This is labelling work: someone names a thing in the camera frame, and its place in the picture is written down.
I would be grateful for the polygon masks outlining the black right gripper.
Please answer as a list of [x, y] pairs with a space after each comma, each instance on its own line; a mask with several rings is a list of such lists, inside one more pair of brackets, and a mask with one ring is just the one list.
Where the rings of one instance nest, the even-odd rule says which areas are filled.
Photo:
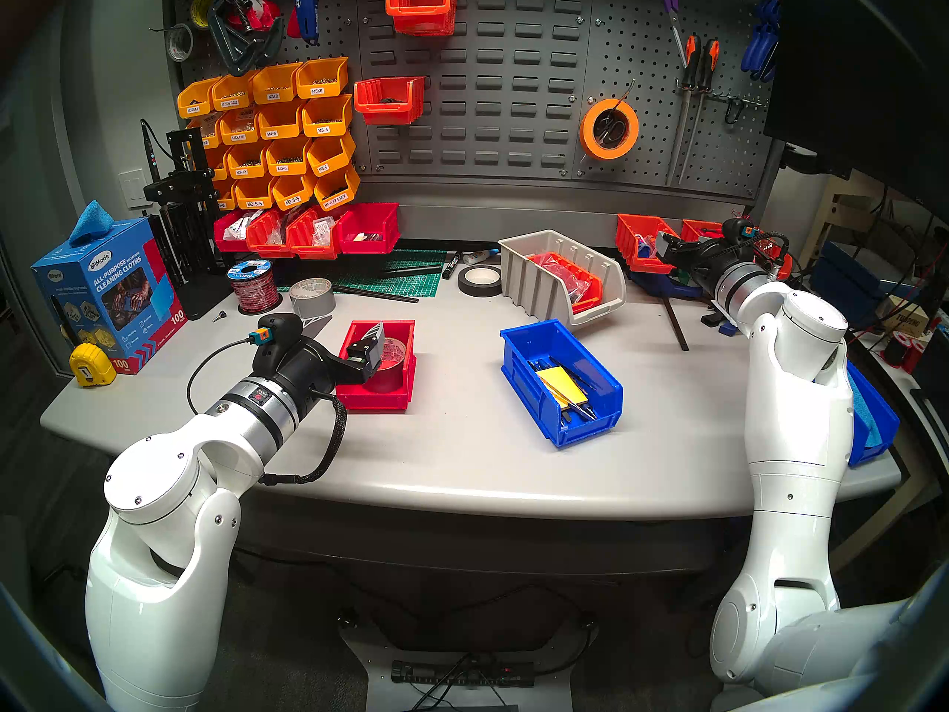
[[724, 236], [705, 241], [683, 241], [676, 234], [657, 232], [657, 258], [679, 258], [677, 268], [666, 263], [668, 287], [715, 291], [720, 278], [734, 265], [746, 261], [746, 248]]

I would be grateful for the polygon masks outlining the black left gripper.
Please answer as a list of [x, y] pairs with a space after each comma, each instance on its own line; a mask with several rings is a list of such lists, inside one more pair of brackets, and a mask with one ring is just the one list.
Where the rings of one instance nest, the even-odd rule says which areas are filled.
[[380, 367], [386, 339], [383, 322], [371, 326], [347, 347], [347, 358], [341, 358], [315, 341], [332, 321], [331, 313], [301, 321], [304, 337], [291, 346], [291, 399], [295, 405], [313, 405], [315, 400], [332, 395], [338, 385], [362, 385]]

